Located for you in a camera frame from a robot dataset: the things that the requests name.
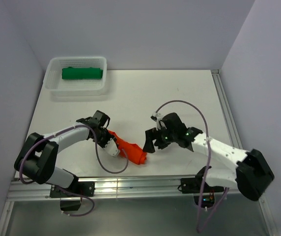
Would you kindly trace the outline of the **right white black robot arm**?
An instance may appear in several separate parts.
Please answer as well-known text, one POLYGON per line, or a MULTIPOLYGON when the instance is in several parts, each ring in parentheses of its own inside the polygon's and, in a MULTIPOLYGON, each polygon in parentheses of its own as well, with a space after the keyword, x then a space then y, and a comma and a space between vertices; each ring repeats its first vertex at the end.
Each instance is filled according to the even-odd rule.
POLYGON ((224 169, 202 167, 193 178, 181 181, 182 193, 223 192, 225 188, 237 188, 251 201, 258 201, 275 176, 263 154, 238 149, 222 143, 195 127, 187 127, 177 113, 165 116, 154 113, 151 119, 156 127, 146 130, 143 151, 154 153, 176 143, 191 152, 211 155, 225 165, 224 169))

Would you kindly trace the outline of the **white perforated plastic basket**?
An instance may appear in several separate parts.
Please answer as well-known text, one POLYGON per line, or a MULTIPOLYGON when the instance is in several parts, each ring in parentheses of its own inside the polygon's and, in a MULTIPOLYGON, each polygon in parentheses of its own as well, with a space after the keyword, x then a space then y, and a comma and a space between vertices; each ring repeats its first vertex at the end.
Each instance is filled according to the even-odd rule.
POLYGON ((107 60, 101 56, 53 58, 47 66, 43 87, 56 100, 107 100, 107 60))

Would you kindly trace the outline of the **right side aluminium rail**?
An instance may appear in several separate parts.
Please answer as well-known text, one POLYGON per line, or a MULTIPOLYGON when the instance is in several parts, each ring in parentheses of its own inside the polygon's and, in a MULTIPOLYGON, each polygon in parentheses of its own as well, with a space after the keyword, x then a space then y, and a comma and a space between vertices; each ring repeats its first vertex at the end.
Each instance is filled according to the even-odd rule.
POLYGON ((220 78, 220 70, 211 70, 211 75, 215 84, 215 88, 219 97, 220 105, 222 108, 223 116, 225 119, 226 127, 228 130, 229 138, 234 147, 242 149, 242 143, 234 122, 234 118, 228 103, 227 96, 220 78))

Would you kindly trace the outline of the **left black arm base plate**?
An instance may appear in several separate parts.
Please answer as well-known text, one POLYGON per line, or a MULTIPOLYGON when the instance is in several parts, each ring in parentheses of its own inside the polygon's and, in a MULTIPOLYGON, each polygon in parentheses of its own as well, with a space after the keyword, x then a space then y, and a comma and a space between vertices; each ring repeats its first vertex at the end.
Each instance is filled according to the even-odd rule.
POLYGON ((68 198, 68 197, 93 197, 95 190, 95 182, 80 181, 75 186, 66 188, 63 191, 58 187, 50 190, 50 198, 68 198))

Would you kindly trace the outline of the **rolled green t shirt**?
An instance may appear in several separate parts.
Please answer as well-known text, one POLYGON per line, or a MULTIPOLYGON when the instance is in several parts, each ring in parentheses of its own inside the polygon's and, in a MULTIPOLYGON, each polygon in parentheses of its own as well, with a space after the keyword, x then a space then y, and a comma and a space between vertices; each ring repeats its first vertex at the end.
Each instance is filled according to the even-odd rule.
POLYGON ((89 79, 102 79, 103 70, 94 67, 68 67, 63 68, 61 77, 63 80, 89 80, 89 79))

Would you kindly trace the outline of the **orange polo t shirt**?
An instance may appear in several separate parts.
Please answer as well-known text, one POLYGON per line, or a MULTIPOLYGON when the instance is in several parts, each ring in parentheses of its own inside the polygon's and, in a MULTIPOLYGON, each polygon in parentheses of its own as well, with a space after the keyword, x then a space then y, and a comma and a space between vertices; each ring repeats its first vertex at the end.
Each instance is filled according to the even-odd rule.
POLYGON ((120 150, 120 155, 125 157, 123 150, 126 152, 129 161, 136 165, 143 165, 147 160, 147 153, 142 150, 137 144, 129 143, 122 138, 120 138, 115 132, 110 131, 109 133, 114 135, 116 138, 116 144, 120 150))

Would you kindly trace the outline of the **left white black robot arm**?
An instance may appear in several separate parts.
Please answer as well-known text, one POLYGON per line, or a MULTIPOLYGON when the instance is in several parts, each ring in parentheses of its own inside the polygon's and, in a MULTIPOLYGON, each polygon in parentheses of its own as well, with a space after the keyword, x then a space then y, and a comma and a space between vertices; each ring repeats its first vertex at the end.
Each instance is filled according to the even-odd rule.
POLYGON ((98 110, 93 116, 78 119, 75 124, 63 130, 46 135, 34 132, 27 137, 14 163, 14 169, 19 172, 19 177, 29 177, 31 183, 47 183, 54 173, 59 172, 56 168, 58 153, 77 142, 89 139, 108 155, 117 156, 119 150, 115 136, 107 129, 109 123, 110 117, 98 110))

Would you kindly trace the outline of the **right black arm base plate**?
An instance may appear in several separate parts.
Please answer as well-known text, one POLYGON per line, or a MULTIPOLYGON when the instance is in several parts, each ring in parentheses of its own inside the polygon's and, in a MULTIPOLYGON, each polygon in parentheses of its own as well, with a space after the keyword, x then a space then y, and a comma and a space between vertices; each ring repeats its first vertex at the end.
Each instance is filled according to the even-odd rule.
MULTIPOLYGON (((178 190, 183 194, 197 194, 200 192, 202 184, 201 177, 186 177, 180 179, 180 185, 178 190)), ((207 183, 204 184, 203 193, 221 193, 224 192, 224 188, 221 186, 211 187, 207 183)))

